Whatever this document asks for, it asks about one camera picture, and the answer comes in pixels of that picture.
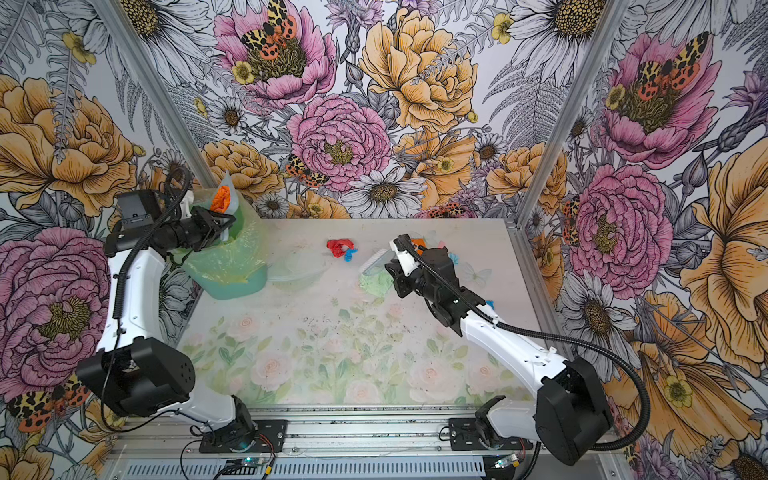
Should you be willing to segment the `light green paper scrap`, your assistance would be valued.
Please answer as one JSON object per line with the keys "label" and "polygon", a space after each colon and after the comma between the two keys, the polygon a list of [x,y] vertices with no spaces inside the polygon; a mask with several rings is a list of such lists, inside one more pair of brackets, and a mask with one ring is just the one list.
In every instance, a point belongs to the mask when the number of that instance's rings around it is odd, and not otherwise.
{"label": "light green paper scrap", "polygon": [[393,286],[393,280],[389,273],[382,270],[373,275],[361,274],[359,277],[360,288],[377,298],[385,297]]}

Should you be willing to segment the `grey-green plastic dustpan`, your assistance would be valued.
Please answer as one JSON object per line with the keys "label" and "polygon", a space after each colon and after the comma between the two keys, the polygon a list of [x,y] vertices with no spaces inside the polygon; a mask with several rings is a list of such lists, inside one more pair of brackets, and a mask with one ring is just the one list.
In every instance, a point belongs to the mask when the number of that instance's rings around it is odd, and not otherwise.
{"label": "grey-green plastic dustpan", "polygon": [[243,227],[243,215],[238,190],[227,173],[214,193],[208,210],[218,229],[219,241],[227,243],[236,238]]}

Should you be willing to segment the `grey-green hand brush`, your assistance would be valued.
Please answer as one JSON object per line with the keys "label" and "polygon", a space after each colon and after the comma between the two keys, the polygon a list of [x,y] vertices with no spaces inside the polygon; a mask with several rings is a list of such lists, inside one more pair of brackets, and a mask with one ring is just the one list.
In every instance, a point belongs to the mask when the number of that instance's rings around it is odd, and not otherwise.
{"label": "grey-green hand brush", "polygon": [[367,277],[379,275],[385,270],[385,265],[391,261],[393,257],[394,252],[391,249],[378,250],[360,267],[360,275]]}

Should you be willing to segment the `red paper scrap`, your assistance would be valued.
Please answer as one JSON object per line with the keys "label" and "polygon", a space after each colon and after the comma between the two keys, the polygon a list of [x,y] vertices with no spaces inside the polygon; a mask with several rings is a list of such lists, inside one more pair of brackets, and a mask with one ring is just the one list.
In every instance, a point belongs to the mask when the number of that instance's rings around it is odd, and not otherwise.
{"label": "red paper scrap", "polygon": [[355,245],[349,239],[331,239],[326,242],[326,248],[334,258],[346,257],[347,253],[355,252]]}

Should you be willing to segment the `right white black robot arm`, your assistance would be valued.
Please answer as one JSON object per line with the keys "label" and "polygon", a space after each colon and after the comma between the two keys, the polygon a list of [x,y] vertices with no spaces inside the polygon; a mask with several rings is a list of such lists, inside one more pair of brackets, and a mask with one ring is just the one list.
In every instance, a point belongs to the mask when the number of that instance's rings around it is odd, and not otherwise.
{"label": "right white black robot arm", "polygon": [[474,429],[485,447],[519,438],[540,443],[557,460],[572,466],[613,425],[606,397],[599,392],[593,366],[568,360],[538,344],[542,333],[514,330],[482,297],[460,285],[445,248],[415,248],[401,235],[385,269],[397,295],[415,293],[445,328],[481,347],[511,371],[533,397],[530,405],[497,395],[475,413]]}

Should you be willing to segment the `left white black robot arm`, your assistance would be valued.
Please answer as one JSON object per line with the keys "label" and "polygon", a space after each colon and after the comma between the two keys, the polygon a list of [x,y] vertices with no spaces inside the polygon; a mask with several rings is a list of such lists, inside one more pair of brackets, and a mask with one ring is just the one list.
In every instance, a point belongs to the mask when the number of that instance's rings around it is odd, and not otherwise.
{"label": "left white black robot arm", "polygon": [[120,417],[147,422],[180,416],[214,448],[244,451],[256,437],[247,407],[196,379],[192,360],[163,339],[160,283],[166,254],[198,251],[232,226],[232,215],[200,206],[186,218],[168,212],[124,216],[108,236],[111,275],[107,323],[95,353],[80,361],[77,377]]}

